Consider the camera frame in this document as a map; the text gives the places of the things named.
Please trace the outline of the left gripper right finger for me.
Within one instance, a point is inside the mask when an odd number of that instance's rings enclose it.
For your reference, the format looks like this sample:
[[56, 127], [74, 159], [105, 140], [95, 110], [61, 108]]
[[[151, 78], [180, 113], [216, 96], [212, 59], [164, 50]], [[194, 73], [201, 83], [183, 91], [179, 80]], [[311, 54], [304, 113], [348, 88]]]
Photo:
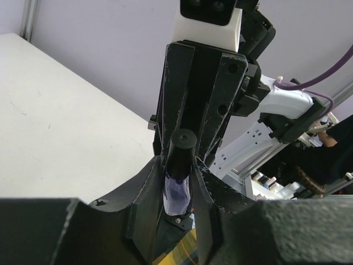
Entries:
[[351, 264], [352, 201], [253, 201], [194, 158], [200, 264]]

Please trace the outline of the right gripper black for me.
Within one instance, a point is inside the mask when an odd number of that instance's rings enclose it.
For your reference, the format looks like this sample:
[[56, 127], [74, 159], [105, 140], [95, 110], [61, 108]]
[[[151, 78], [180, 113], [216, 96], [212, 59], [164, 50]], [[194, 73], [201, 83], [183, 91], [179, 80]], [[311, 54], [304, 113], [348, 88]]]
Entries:
[[155, 122], [154, 154], [166, 159], [173, 131], [199, 134], [205, 116], [197, 157], [207, 160], [247, 68], [247, 58], [233, 51], [190, 41], [169, 44], [157, 113], [150, 119]]

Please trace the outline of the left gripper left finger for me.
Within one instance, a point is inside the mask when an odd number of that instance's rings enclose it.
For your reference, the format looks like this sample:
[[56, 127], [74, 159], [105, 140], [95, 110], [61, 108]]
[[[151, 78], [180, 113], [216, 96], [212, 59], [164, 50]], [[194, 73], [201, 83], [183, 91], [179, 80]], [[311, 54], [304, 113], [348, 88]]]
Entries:
[[151, 264], [161, 194], [161, 159], [110, 193], [1, 200], [2, 264]]

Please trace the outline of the purple nail polish bottle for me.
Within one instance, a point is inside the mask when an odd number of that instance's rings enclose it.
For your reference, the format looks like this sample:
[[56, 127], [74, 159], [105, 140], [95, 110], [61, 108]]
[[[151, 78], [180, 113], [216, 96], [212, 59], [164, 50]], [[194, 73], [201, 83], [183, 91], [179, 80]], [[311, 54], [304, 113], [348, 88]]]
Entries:
[[163, 205], [169, 216], [184, 215], [191, 201], [189, 177], [184, 180], [174, 179], [165, 174]]

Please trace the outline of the yellow plaid sleeve forearm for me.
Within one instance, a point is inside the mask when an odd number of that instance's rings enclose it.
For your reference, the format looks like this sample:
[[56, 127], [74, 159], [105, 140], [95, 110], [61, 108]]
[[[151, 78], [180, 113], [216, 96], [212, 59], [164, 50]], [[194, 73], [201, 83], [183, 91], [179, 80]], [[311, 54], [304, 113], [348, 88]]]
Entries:
[[196, 229], [189, 231], [169, 253], [160, 255], [153, 261], [153, 264], [199, 264]]

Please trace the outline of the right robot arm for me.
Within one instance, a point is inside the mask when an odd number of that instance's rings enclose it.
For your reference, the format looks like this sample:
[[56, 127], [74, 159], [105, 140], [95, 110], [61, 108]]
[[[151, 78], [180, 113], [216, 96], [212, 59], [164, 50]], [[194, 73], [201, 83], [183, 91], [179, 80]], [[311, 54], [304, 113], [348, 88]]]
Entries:
[[165, 52], [153, 152], [168, 176], [199, 159], [219, 177], [254, 154], [302, 135], [324, 105], [262, 74], [275, 37], [257, 1], [181, 1]]

